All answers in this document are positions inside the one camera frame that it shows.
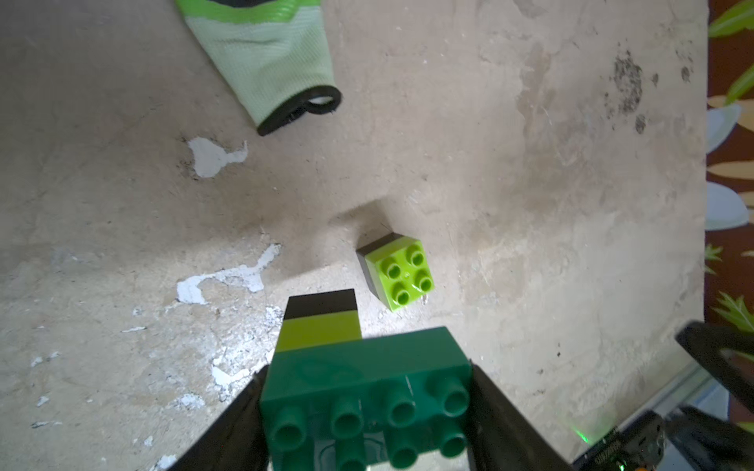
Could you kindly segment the black lego plate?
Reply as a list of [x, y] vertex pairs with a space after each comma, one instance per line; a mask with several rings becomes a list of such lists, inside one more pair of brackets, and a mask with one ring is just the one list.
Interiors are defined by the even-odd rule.
[[335, 290], [335, 292], [291, 296], [286, 306], [284, 320], [289, 321], [347, 311], [357, 311], [357, 298], [353, 288]]

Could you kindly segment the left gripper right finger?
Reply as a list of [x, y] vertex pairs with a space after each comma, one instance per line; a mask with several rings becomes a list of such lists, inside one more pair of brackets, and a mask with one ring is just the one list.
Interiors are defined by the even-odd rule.
[[569, 470], [551, 447], [478, 365], [469, 388], [471, 470]]

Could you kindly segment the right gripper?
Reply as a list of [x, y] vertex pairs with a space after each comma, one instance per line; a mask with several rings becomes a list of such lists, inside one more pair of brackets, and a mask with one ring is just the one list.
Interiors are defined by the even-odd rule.
[[[753, 378], [728, 352], [753, 355], [753, 334], [735, 327], [690, 322], [677, 343], [749, 412]], [[664, 417], [645, 411], [628, 427], [610, 431], [574, 463], [575, 470], [751, 470], [753, 434], [692, 406]]]

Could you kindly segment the dark green 2x4 lego brick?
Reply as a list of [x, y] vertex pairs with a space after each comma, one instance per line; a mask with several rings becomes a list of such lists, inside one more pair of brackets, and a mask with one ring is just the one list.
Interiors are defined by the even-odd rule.
[[274, 356], [259, 402], [275, 470], [413, 467], [467, 448], [472, 366], [445, 328]]

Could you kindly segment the lime lego brick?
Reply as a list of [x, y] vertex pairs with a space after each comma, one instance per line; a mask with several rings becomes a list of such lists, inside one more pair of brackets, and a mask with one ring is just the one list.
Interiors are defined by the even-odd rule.
[[419, 239], [391, 233], [357, 251], [370, 290], [391, 311], [427, 296], [435, 284]]
[[316, 314], [284, 320], [275, 353], [361, 339], [357, 310]]

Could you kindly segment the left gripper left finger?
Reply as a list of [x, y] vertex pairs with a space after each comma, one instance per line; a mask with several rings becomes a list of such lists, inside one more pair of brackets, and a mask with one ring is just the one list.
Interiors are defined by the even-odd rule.
[[249, 384], [170, 470], [262, 471], [269, 465], [259, 402], [269, 366]]

